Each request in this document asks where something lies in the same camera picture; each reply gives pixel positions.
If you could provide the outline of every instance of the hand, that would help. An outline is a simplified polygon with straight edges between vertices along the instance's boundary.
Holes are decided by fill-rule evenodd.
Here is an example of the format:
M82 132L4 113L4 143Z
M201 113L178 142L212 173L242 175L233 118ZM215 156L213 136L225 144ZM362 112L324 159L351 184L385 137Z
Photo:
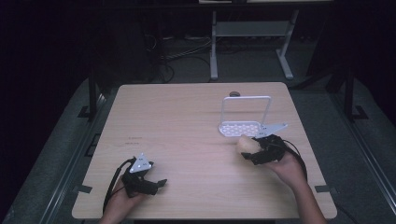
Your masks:
M264 164L265 167L273 170L279 178L292 189L299 188L306 184L303 169L297 159L288 151L285 152L282 160Z
M122 222L131 213L133 208L146 198L146 195L142 193L136 193L136 196L129 198L123 187L124 185L120 177L116 187L113 189L113 195L107 203L106 210L99 221L100 224Z
M311 188L305 180L303 169L293 155L285 152L282 160L268 162L264 166L273 170L293 190L298 213L304 224L327 223Z

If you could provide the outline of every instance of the wooden table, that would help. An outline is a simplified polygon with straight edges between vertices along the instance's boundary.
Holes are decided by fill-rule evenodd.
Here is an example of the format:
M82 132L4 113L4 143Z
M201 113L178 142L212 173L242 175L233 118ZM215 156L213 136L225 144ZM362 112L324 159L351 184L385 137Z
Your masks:
M238 137L219 132L222 99L269 95L265 123L288 123L276 133L300 150L308 182L326 218L336 216L326 185L289 91L283 83L126 85L119 89L73 209L75 218L100 218L115 170L145 153L153 168L145 178L168 182L129 215L134 219L277 219L298 217L291 190L262 166L236 153ZM249 113L263 112L249 108Z

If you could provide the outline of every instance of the black cable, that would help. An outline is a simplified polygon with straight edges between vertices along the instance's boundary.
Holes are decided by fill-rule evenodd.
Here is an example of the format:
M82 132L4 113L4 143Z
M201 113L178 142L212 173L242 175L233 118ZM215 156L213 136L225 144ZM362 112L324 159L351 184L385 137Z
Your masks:
M349 217L350 220L353 221L353 223L359 224L358 220L356 220L352 215L350 215L350 214L348 213L348 211L345 210L343 207L341 207L338 203L335 203L335 207L338 208L341 212L343 212L347 217Z
M206 63L210 67L210 63L207 60L205 60L205 59L203 59L201 57L198 57L198 56L181 56L181 57L179 57L177 59L172 59L172 60L169 60L169 61L172 62L172 61L179 60L179 59L198 59L198 60L203 61L204 63Z
M119 191L119 190L121 190L121 189L124 188L124 187L123 187L123 188L121 188L121 189L118 189L116 192L112 193L113 188L114 188L114 185L116 184L116 181L117 181L117 179L119 178L119 175L120 175L120 172L121 172L122 167L123 167L126 163L128 163L128 162L131 163L131 162L133 162L133 161L134 161L133 159L130 159L130 160L128 160L128 161L125 161L125 162L122 163L122 165L121 165L119 168L117 168L116 173L113 175L113 178L111 179L110 185L108 186L108 189L107 189L105 201L104 201L104 203L103 203L103 212L105 212L107 203L108 203L108 201L110 200L111 196L113 196L113 194L116 193L117 191Z
M165 67L166 72L168 69L171 70L171 76L168 79L165 78L165 75L161 70L158 71L161 82L163 84L169 83L175 77L175 69L172 66L170 66L169 64L160 64L160 65L163 65Z
M303 158L301 158L300 152L297 153L297 152L295 152L293 149L291 149L291 148L289 148L289 147L283 147L283 146L280 146L280 145L277 145L277 144L272 144L272 143L270 143L270 144L267 144L267 145L268 145L268 146L272 146L272 147L279 147L279 148L282 148L282 149L284 149L285 151L288 151L291 155L293 155L294 158L297 160L297 162L300 163L301 168L303 169L303 173L304 173L305 179L306 179L306 181L308 181L308 173L307 173L307 171L306 171L305 162L303 161Z
M284 142L288 143L288 144L291 144L291 145L294 147L294 149L296 149L298 155L301 156L300 151L297 149L297 147L296 147L293 143L289 142L288 140L284 140L284 139L282 139L282 140L283 140Z
M182 40L185 42L192 42L192 43L203 43L206 40L210 40L210 37L202 36L202 37L183 37Z
M233 46L237 46L238 49L232 50ZM236 44L235 42L230 40L230 38L228 38L228 39L224 39L222 41L219 41L218 48L219 48L218 49L218 53L219 54L224 54L224 55L236 54L236 53L248 50L248 44L245 44L245 46L243 47L242 45Z
M125 189L126 187L130 186L131 183L132 183L132 182L128 182L128 183L126 183L122 188L117 189L116 191L114 191L113 193L111 193L110 198L113 197L113 195L115 195L116 193L118 193L120 190Z
M164 56L163 60L171 61L171 60L174 60L174 59L183 58L184 56L191 55L193 53L203 53L204 52L203 50L209 50L209 47L210 47L210 42L207 42L205 45L202 45L200 47L196 47L194 49L189 49L189 50L186 50L184 52L176 53L176 54L170 55L170 56Z

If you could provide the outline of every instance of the white bracket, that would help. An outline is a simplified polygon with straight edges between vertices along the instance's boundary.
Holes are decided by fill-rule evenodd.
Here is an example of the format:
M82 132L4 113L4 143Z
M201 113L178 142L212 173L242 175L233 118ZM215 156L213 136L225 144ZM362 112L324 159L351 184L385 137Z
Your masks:
M264 109L264 114L262 116L262 122L258 121L227 121L224 120L224 107L226 102L231 100L249 100L249 99L264 99L268 100L268 103ZM264 124L265 117L267 116L268 110L272 103L272 98L270 96L236 96L236 97L225 97L221 105L221 117L219 131L226 137L239 137L242 134L249 137L266 137L275 132L278 132L286 127L287 123L280 124Z

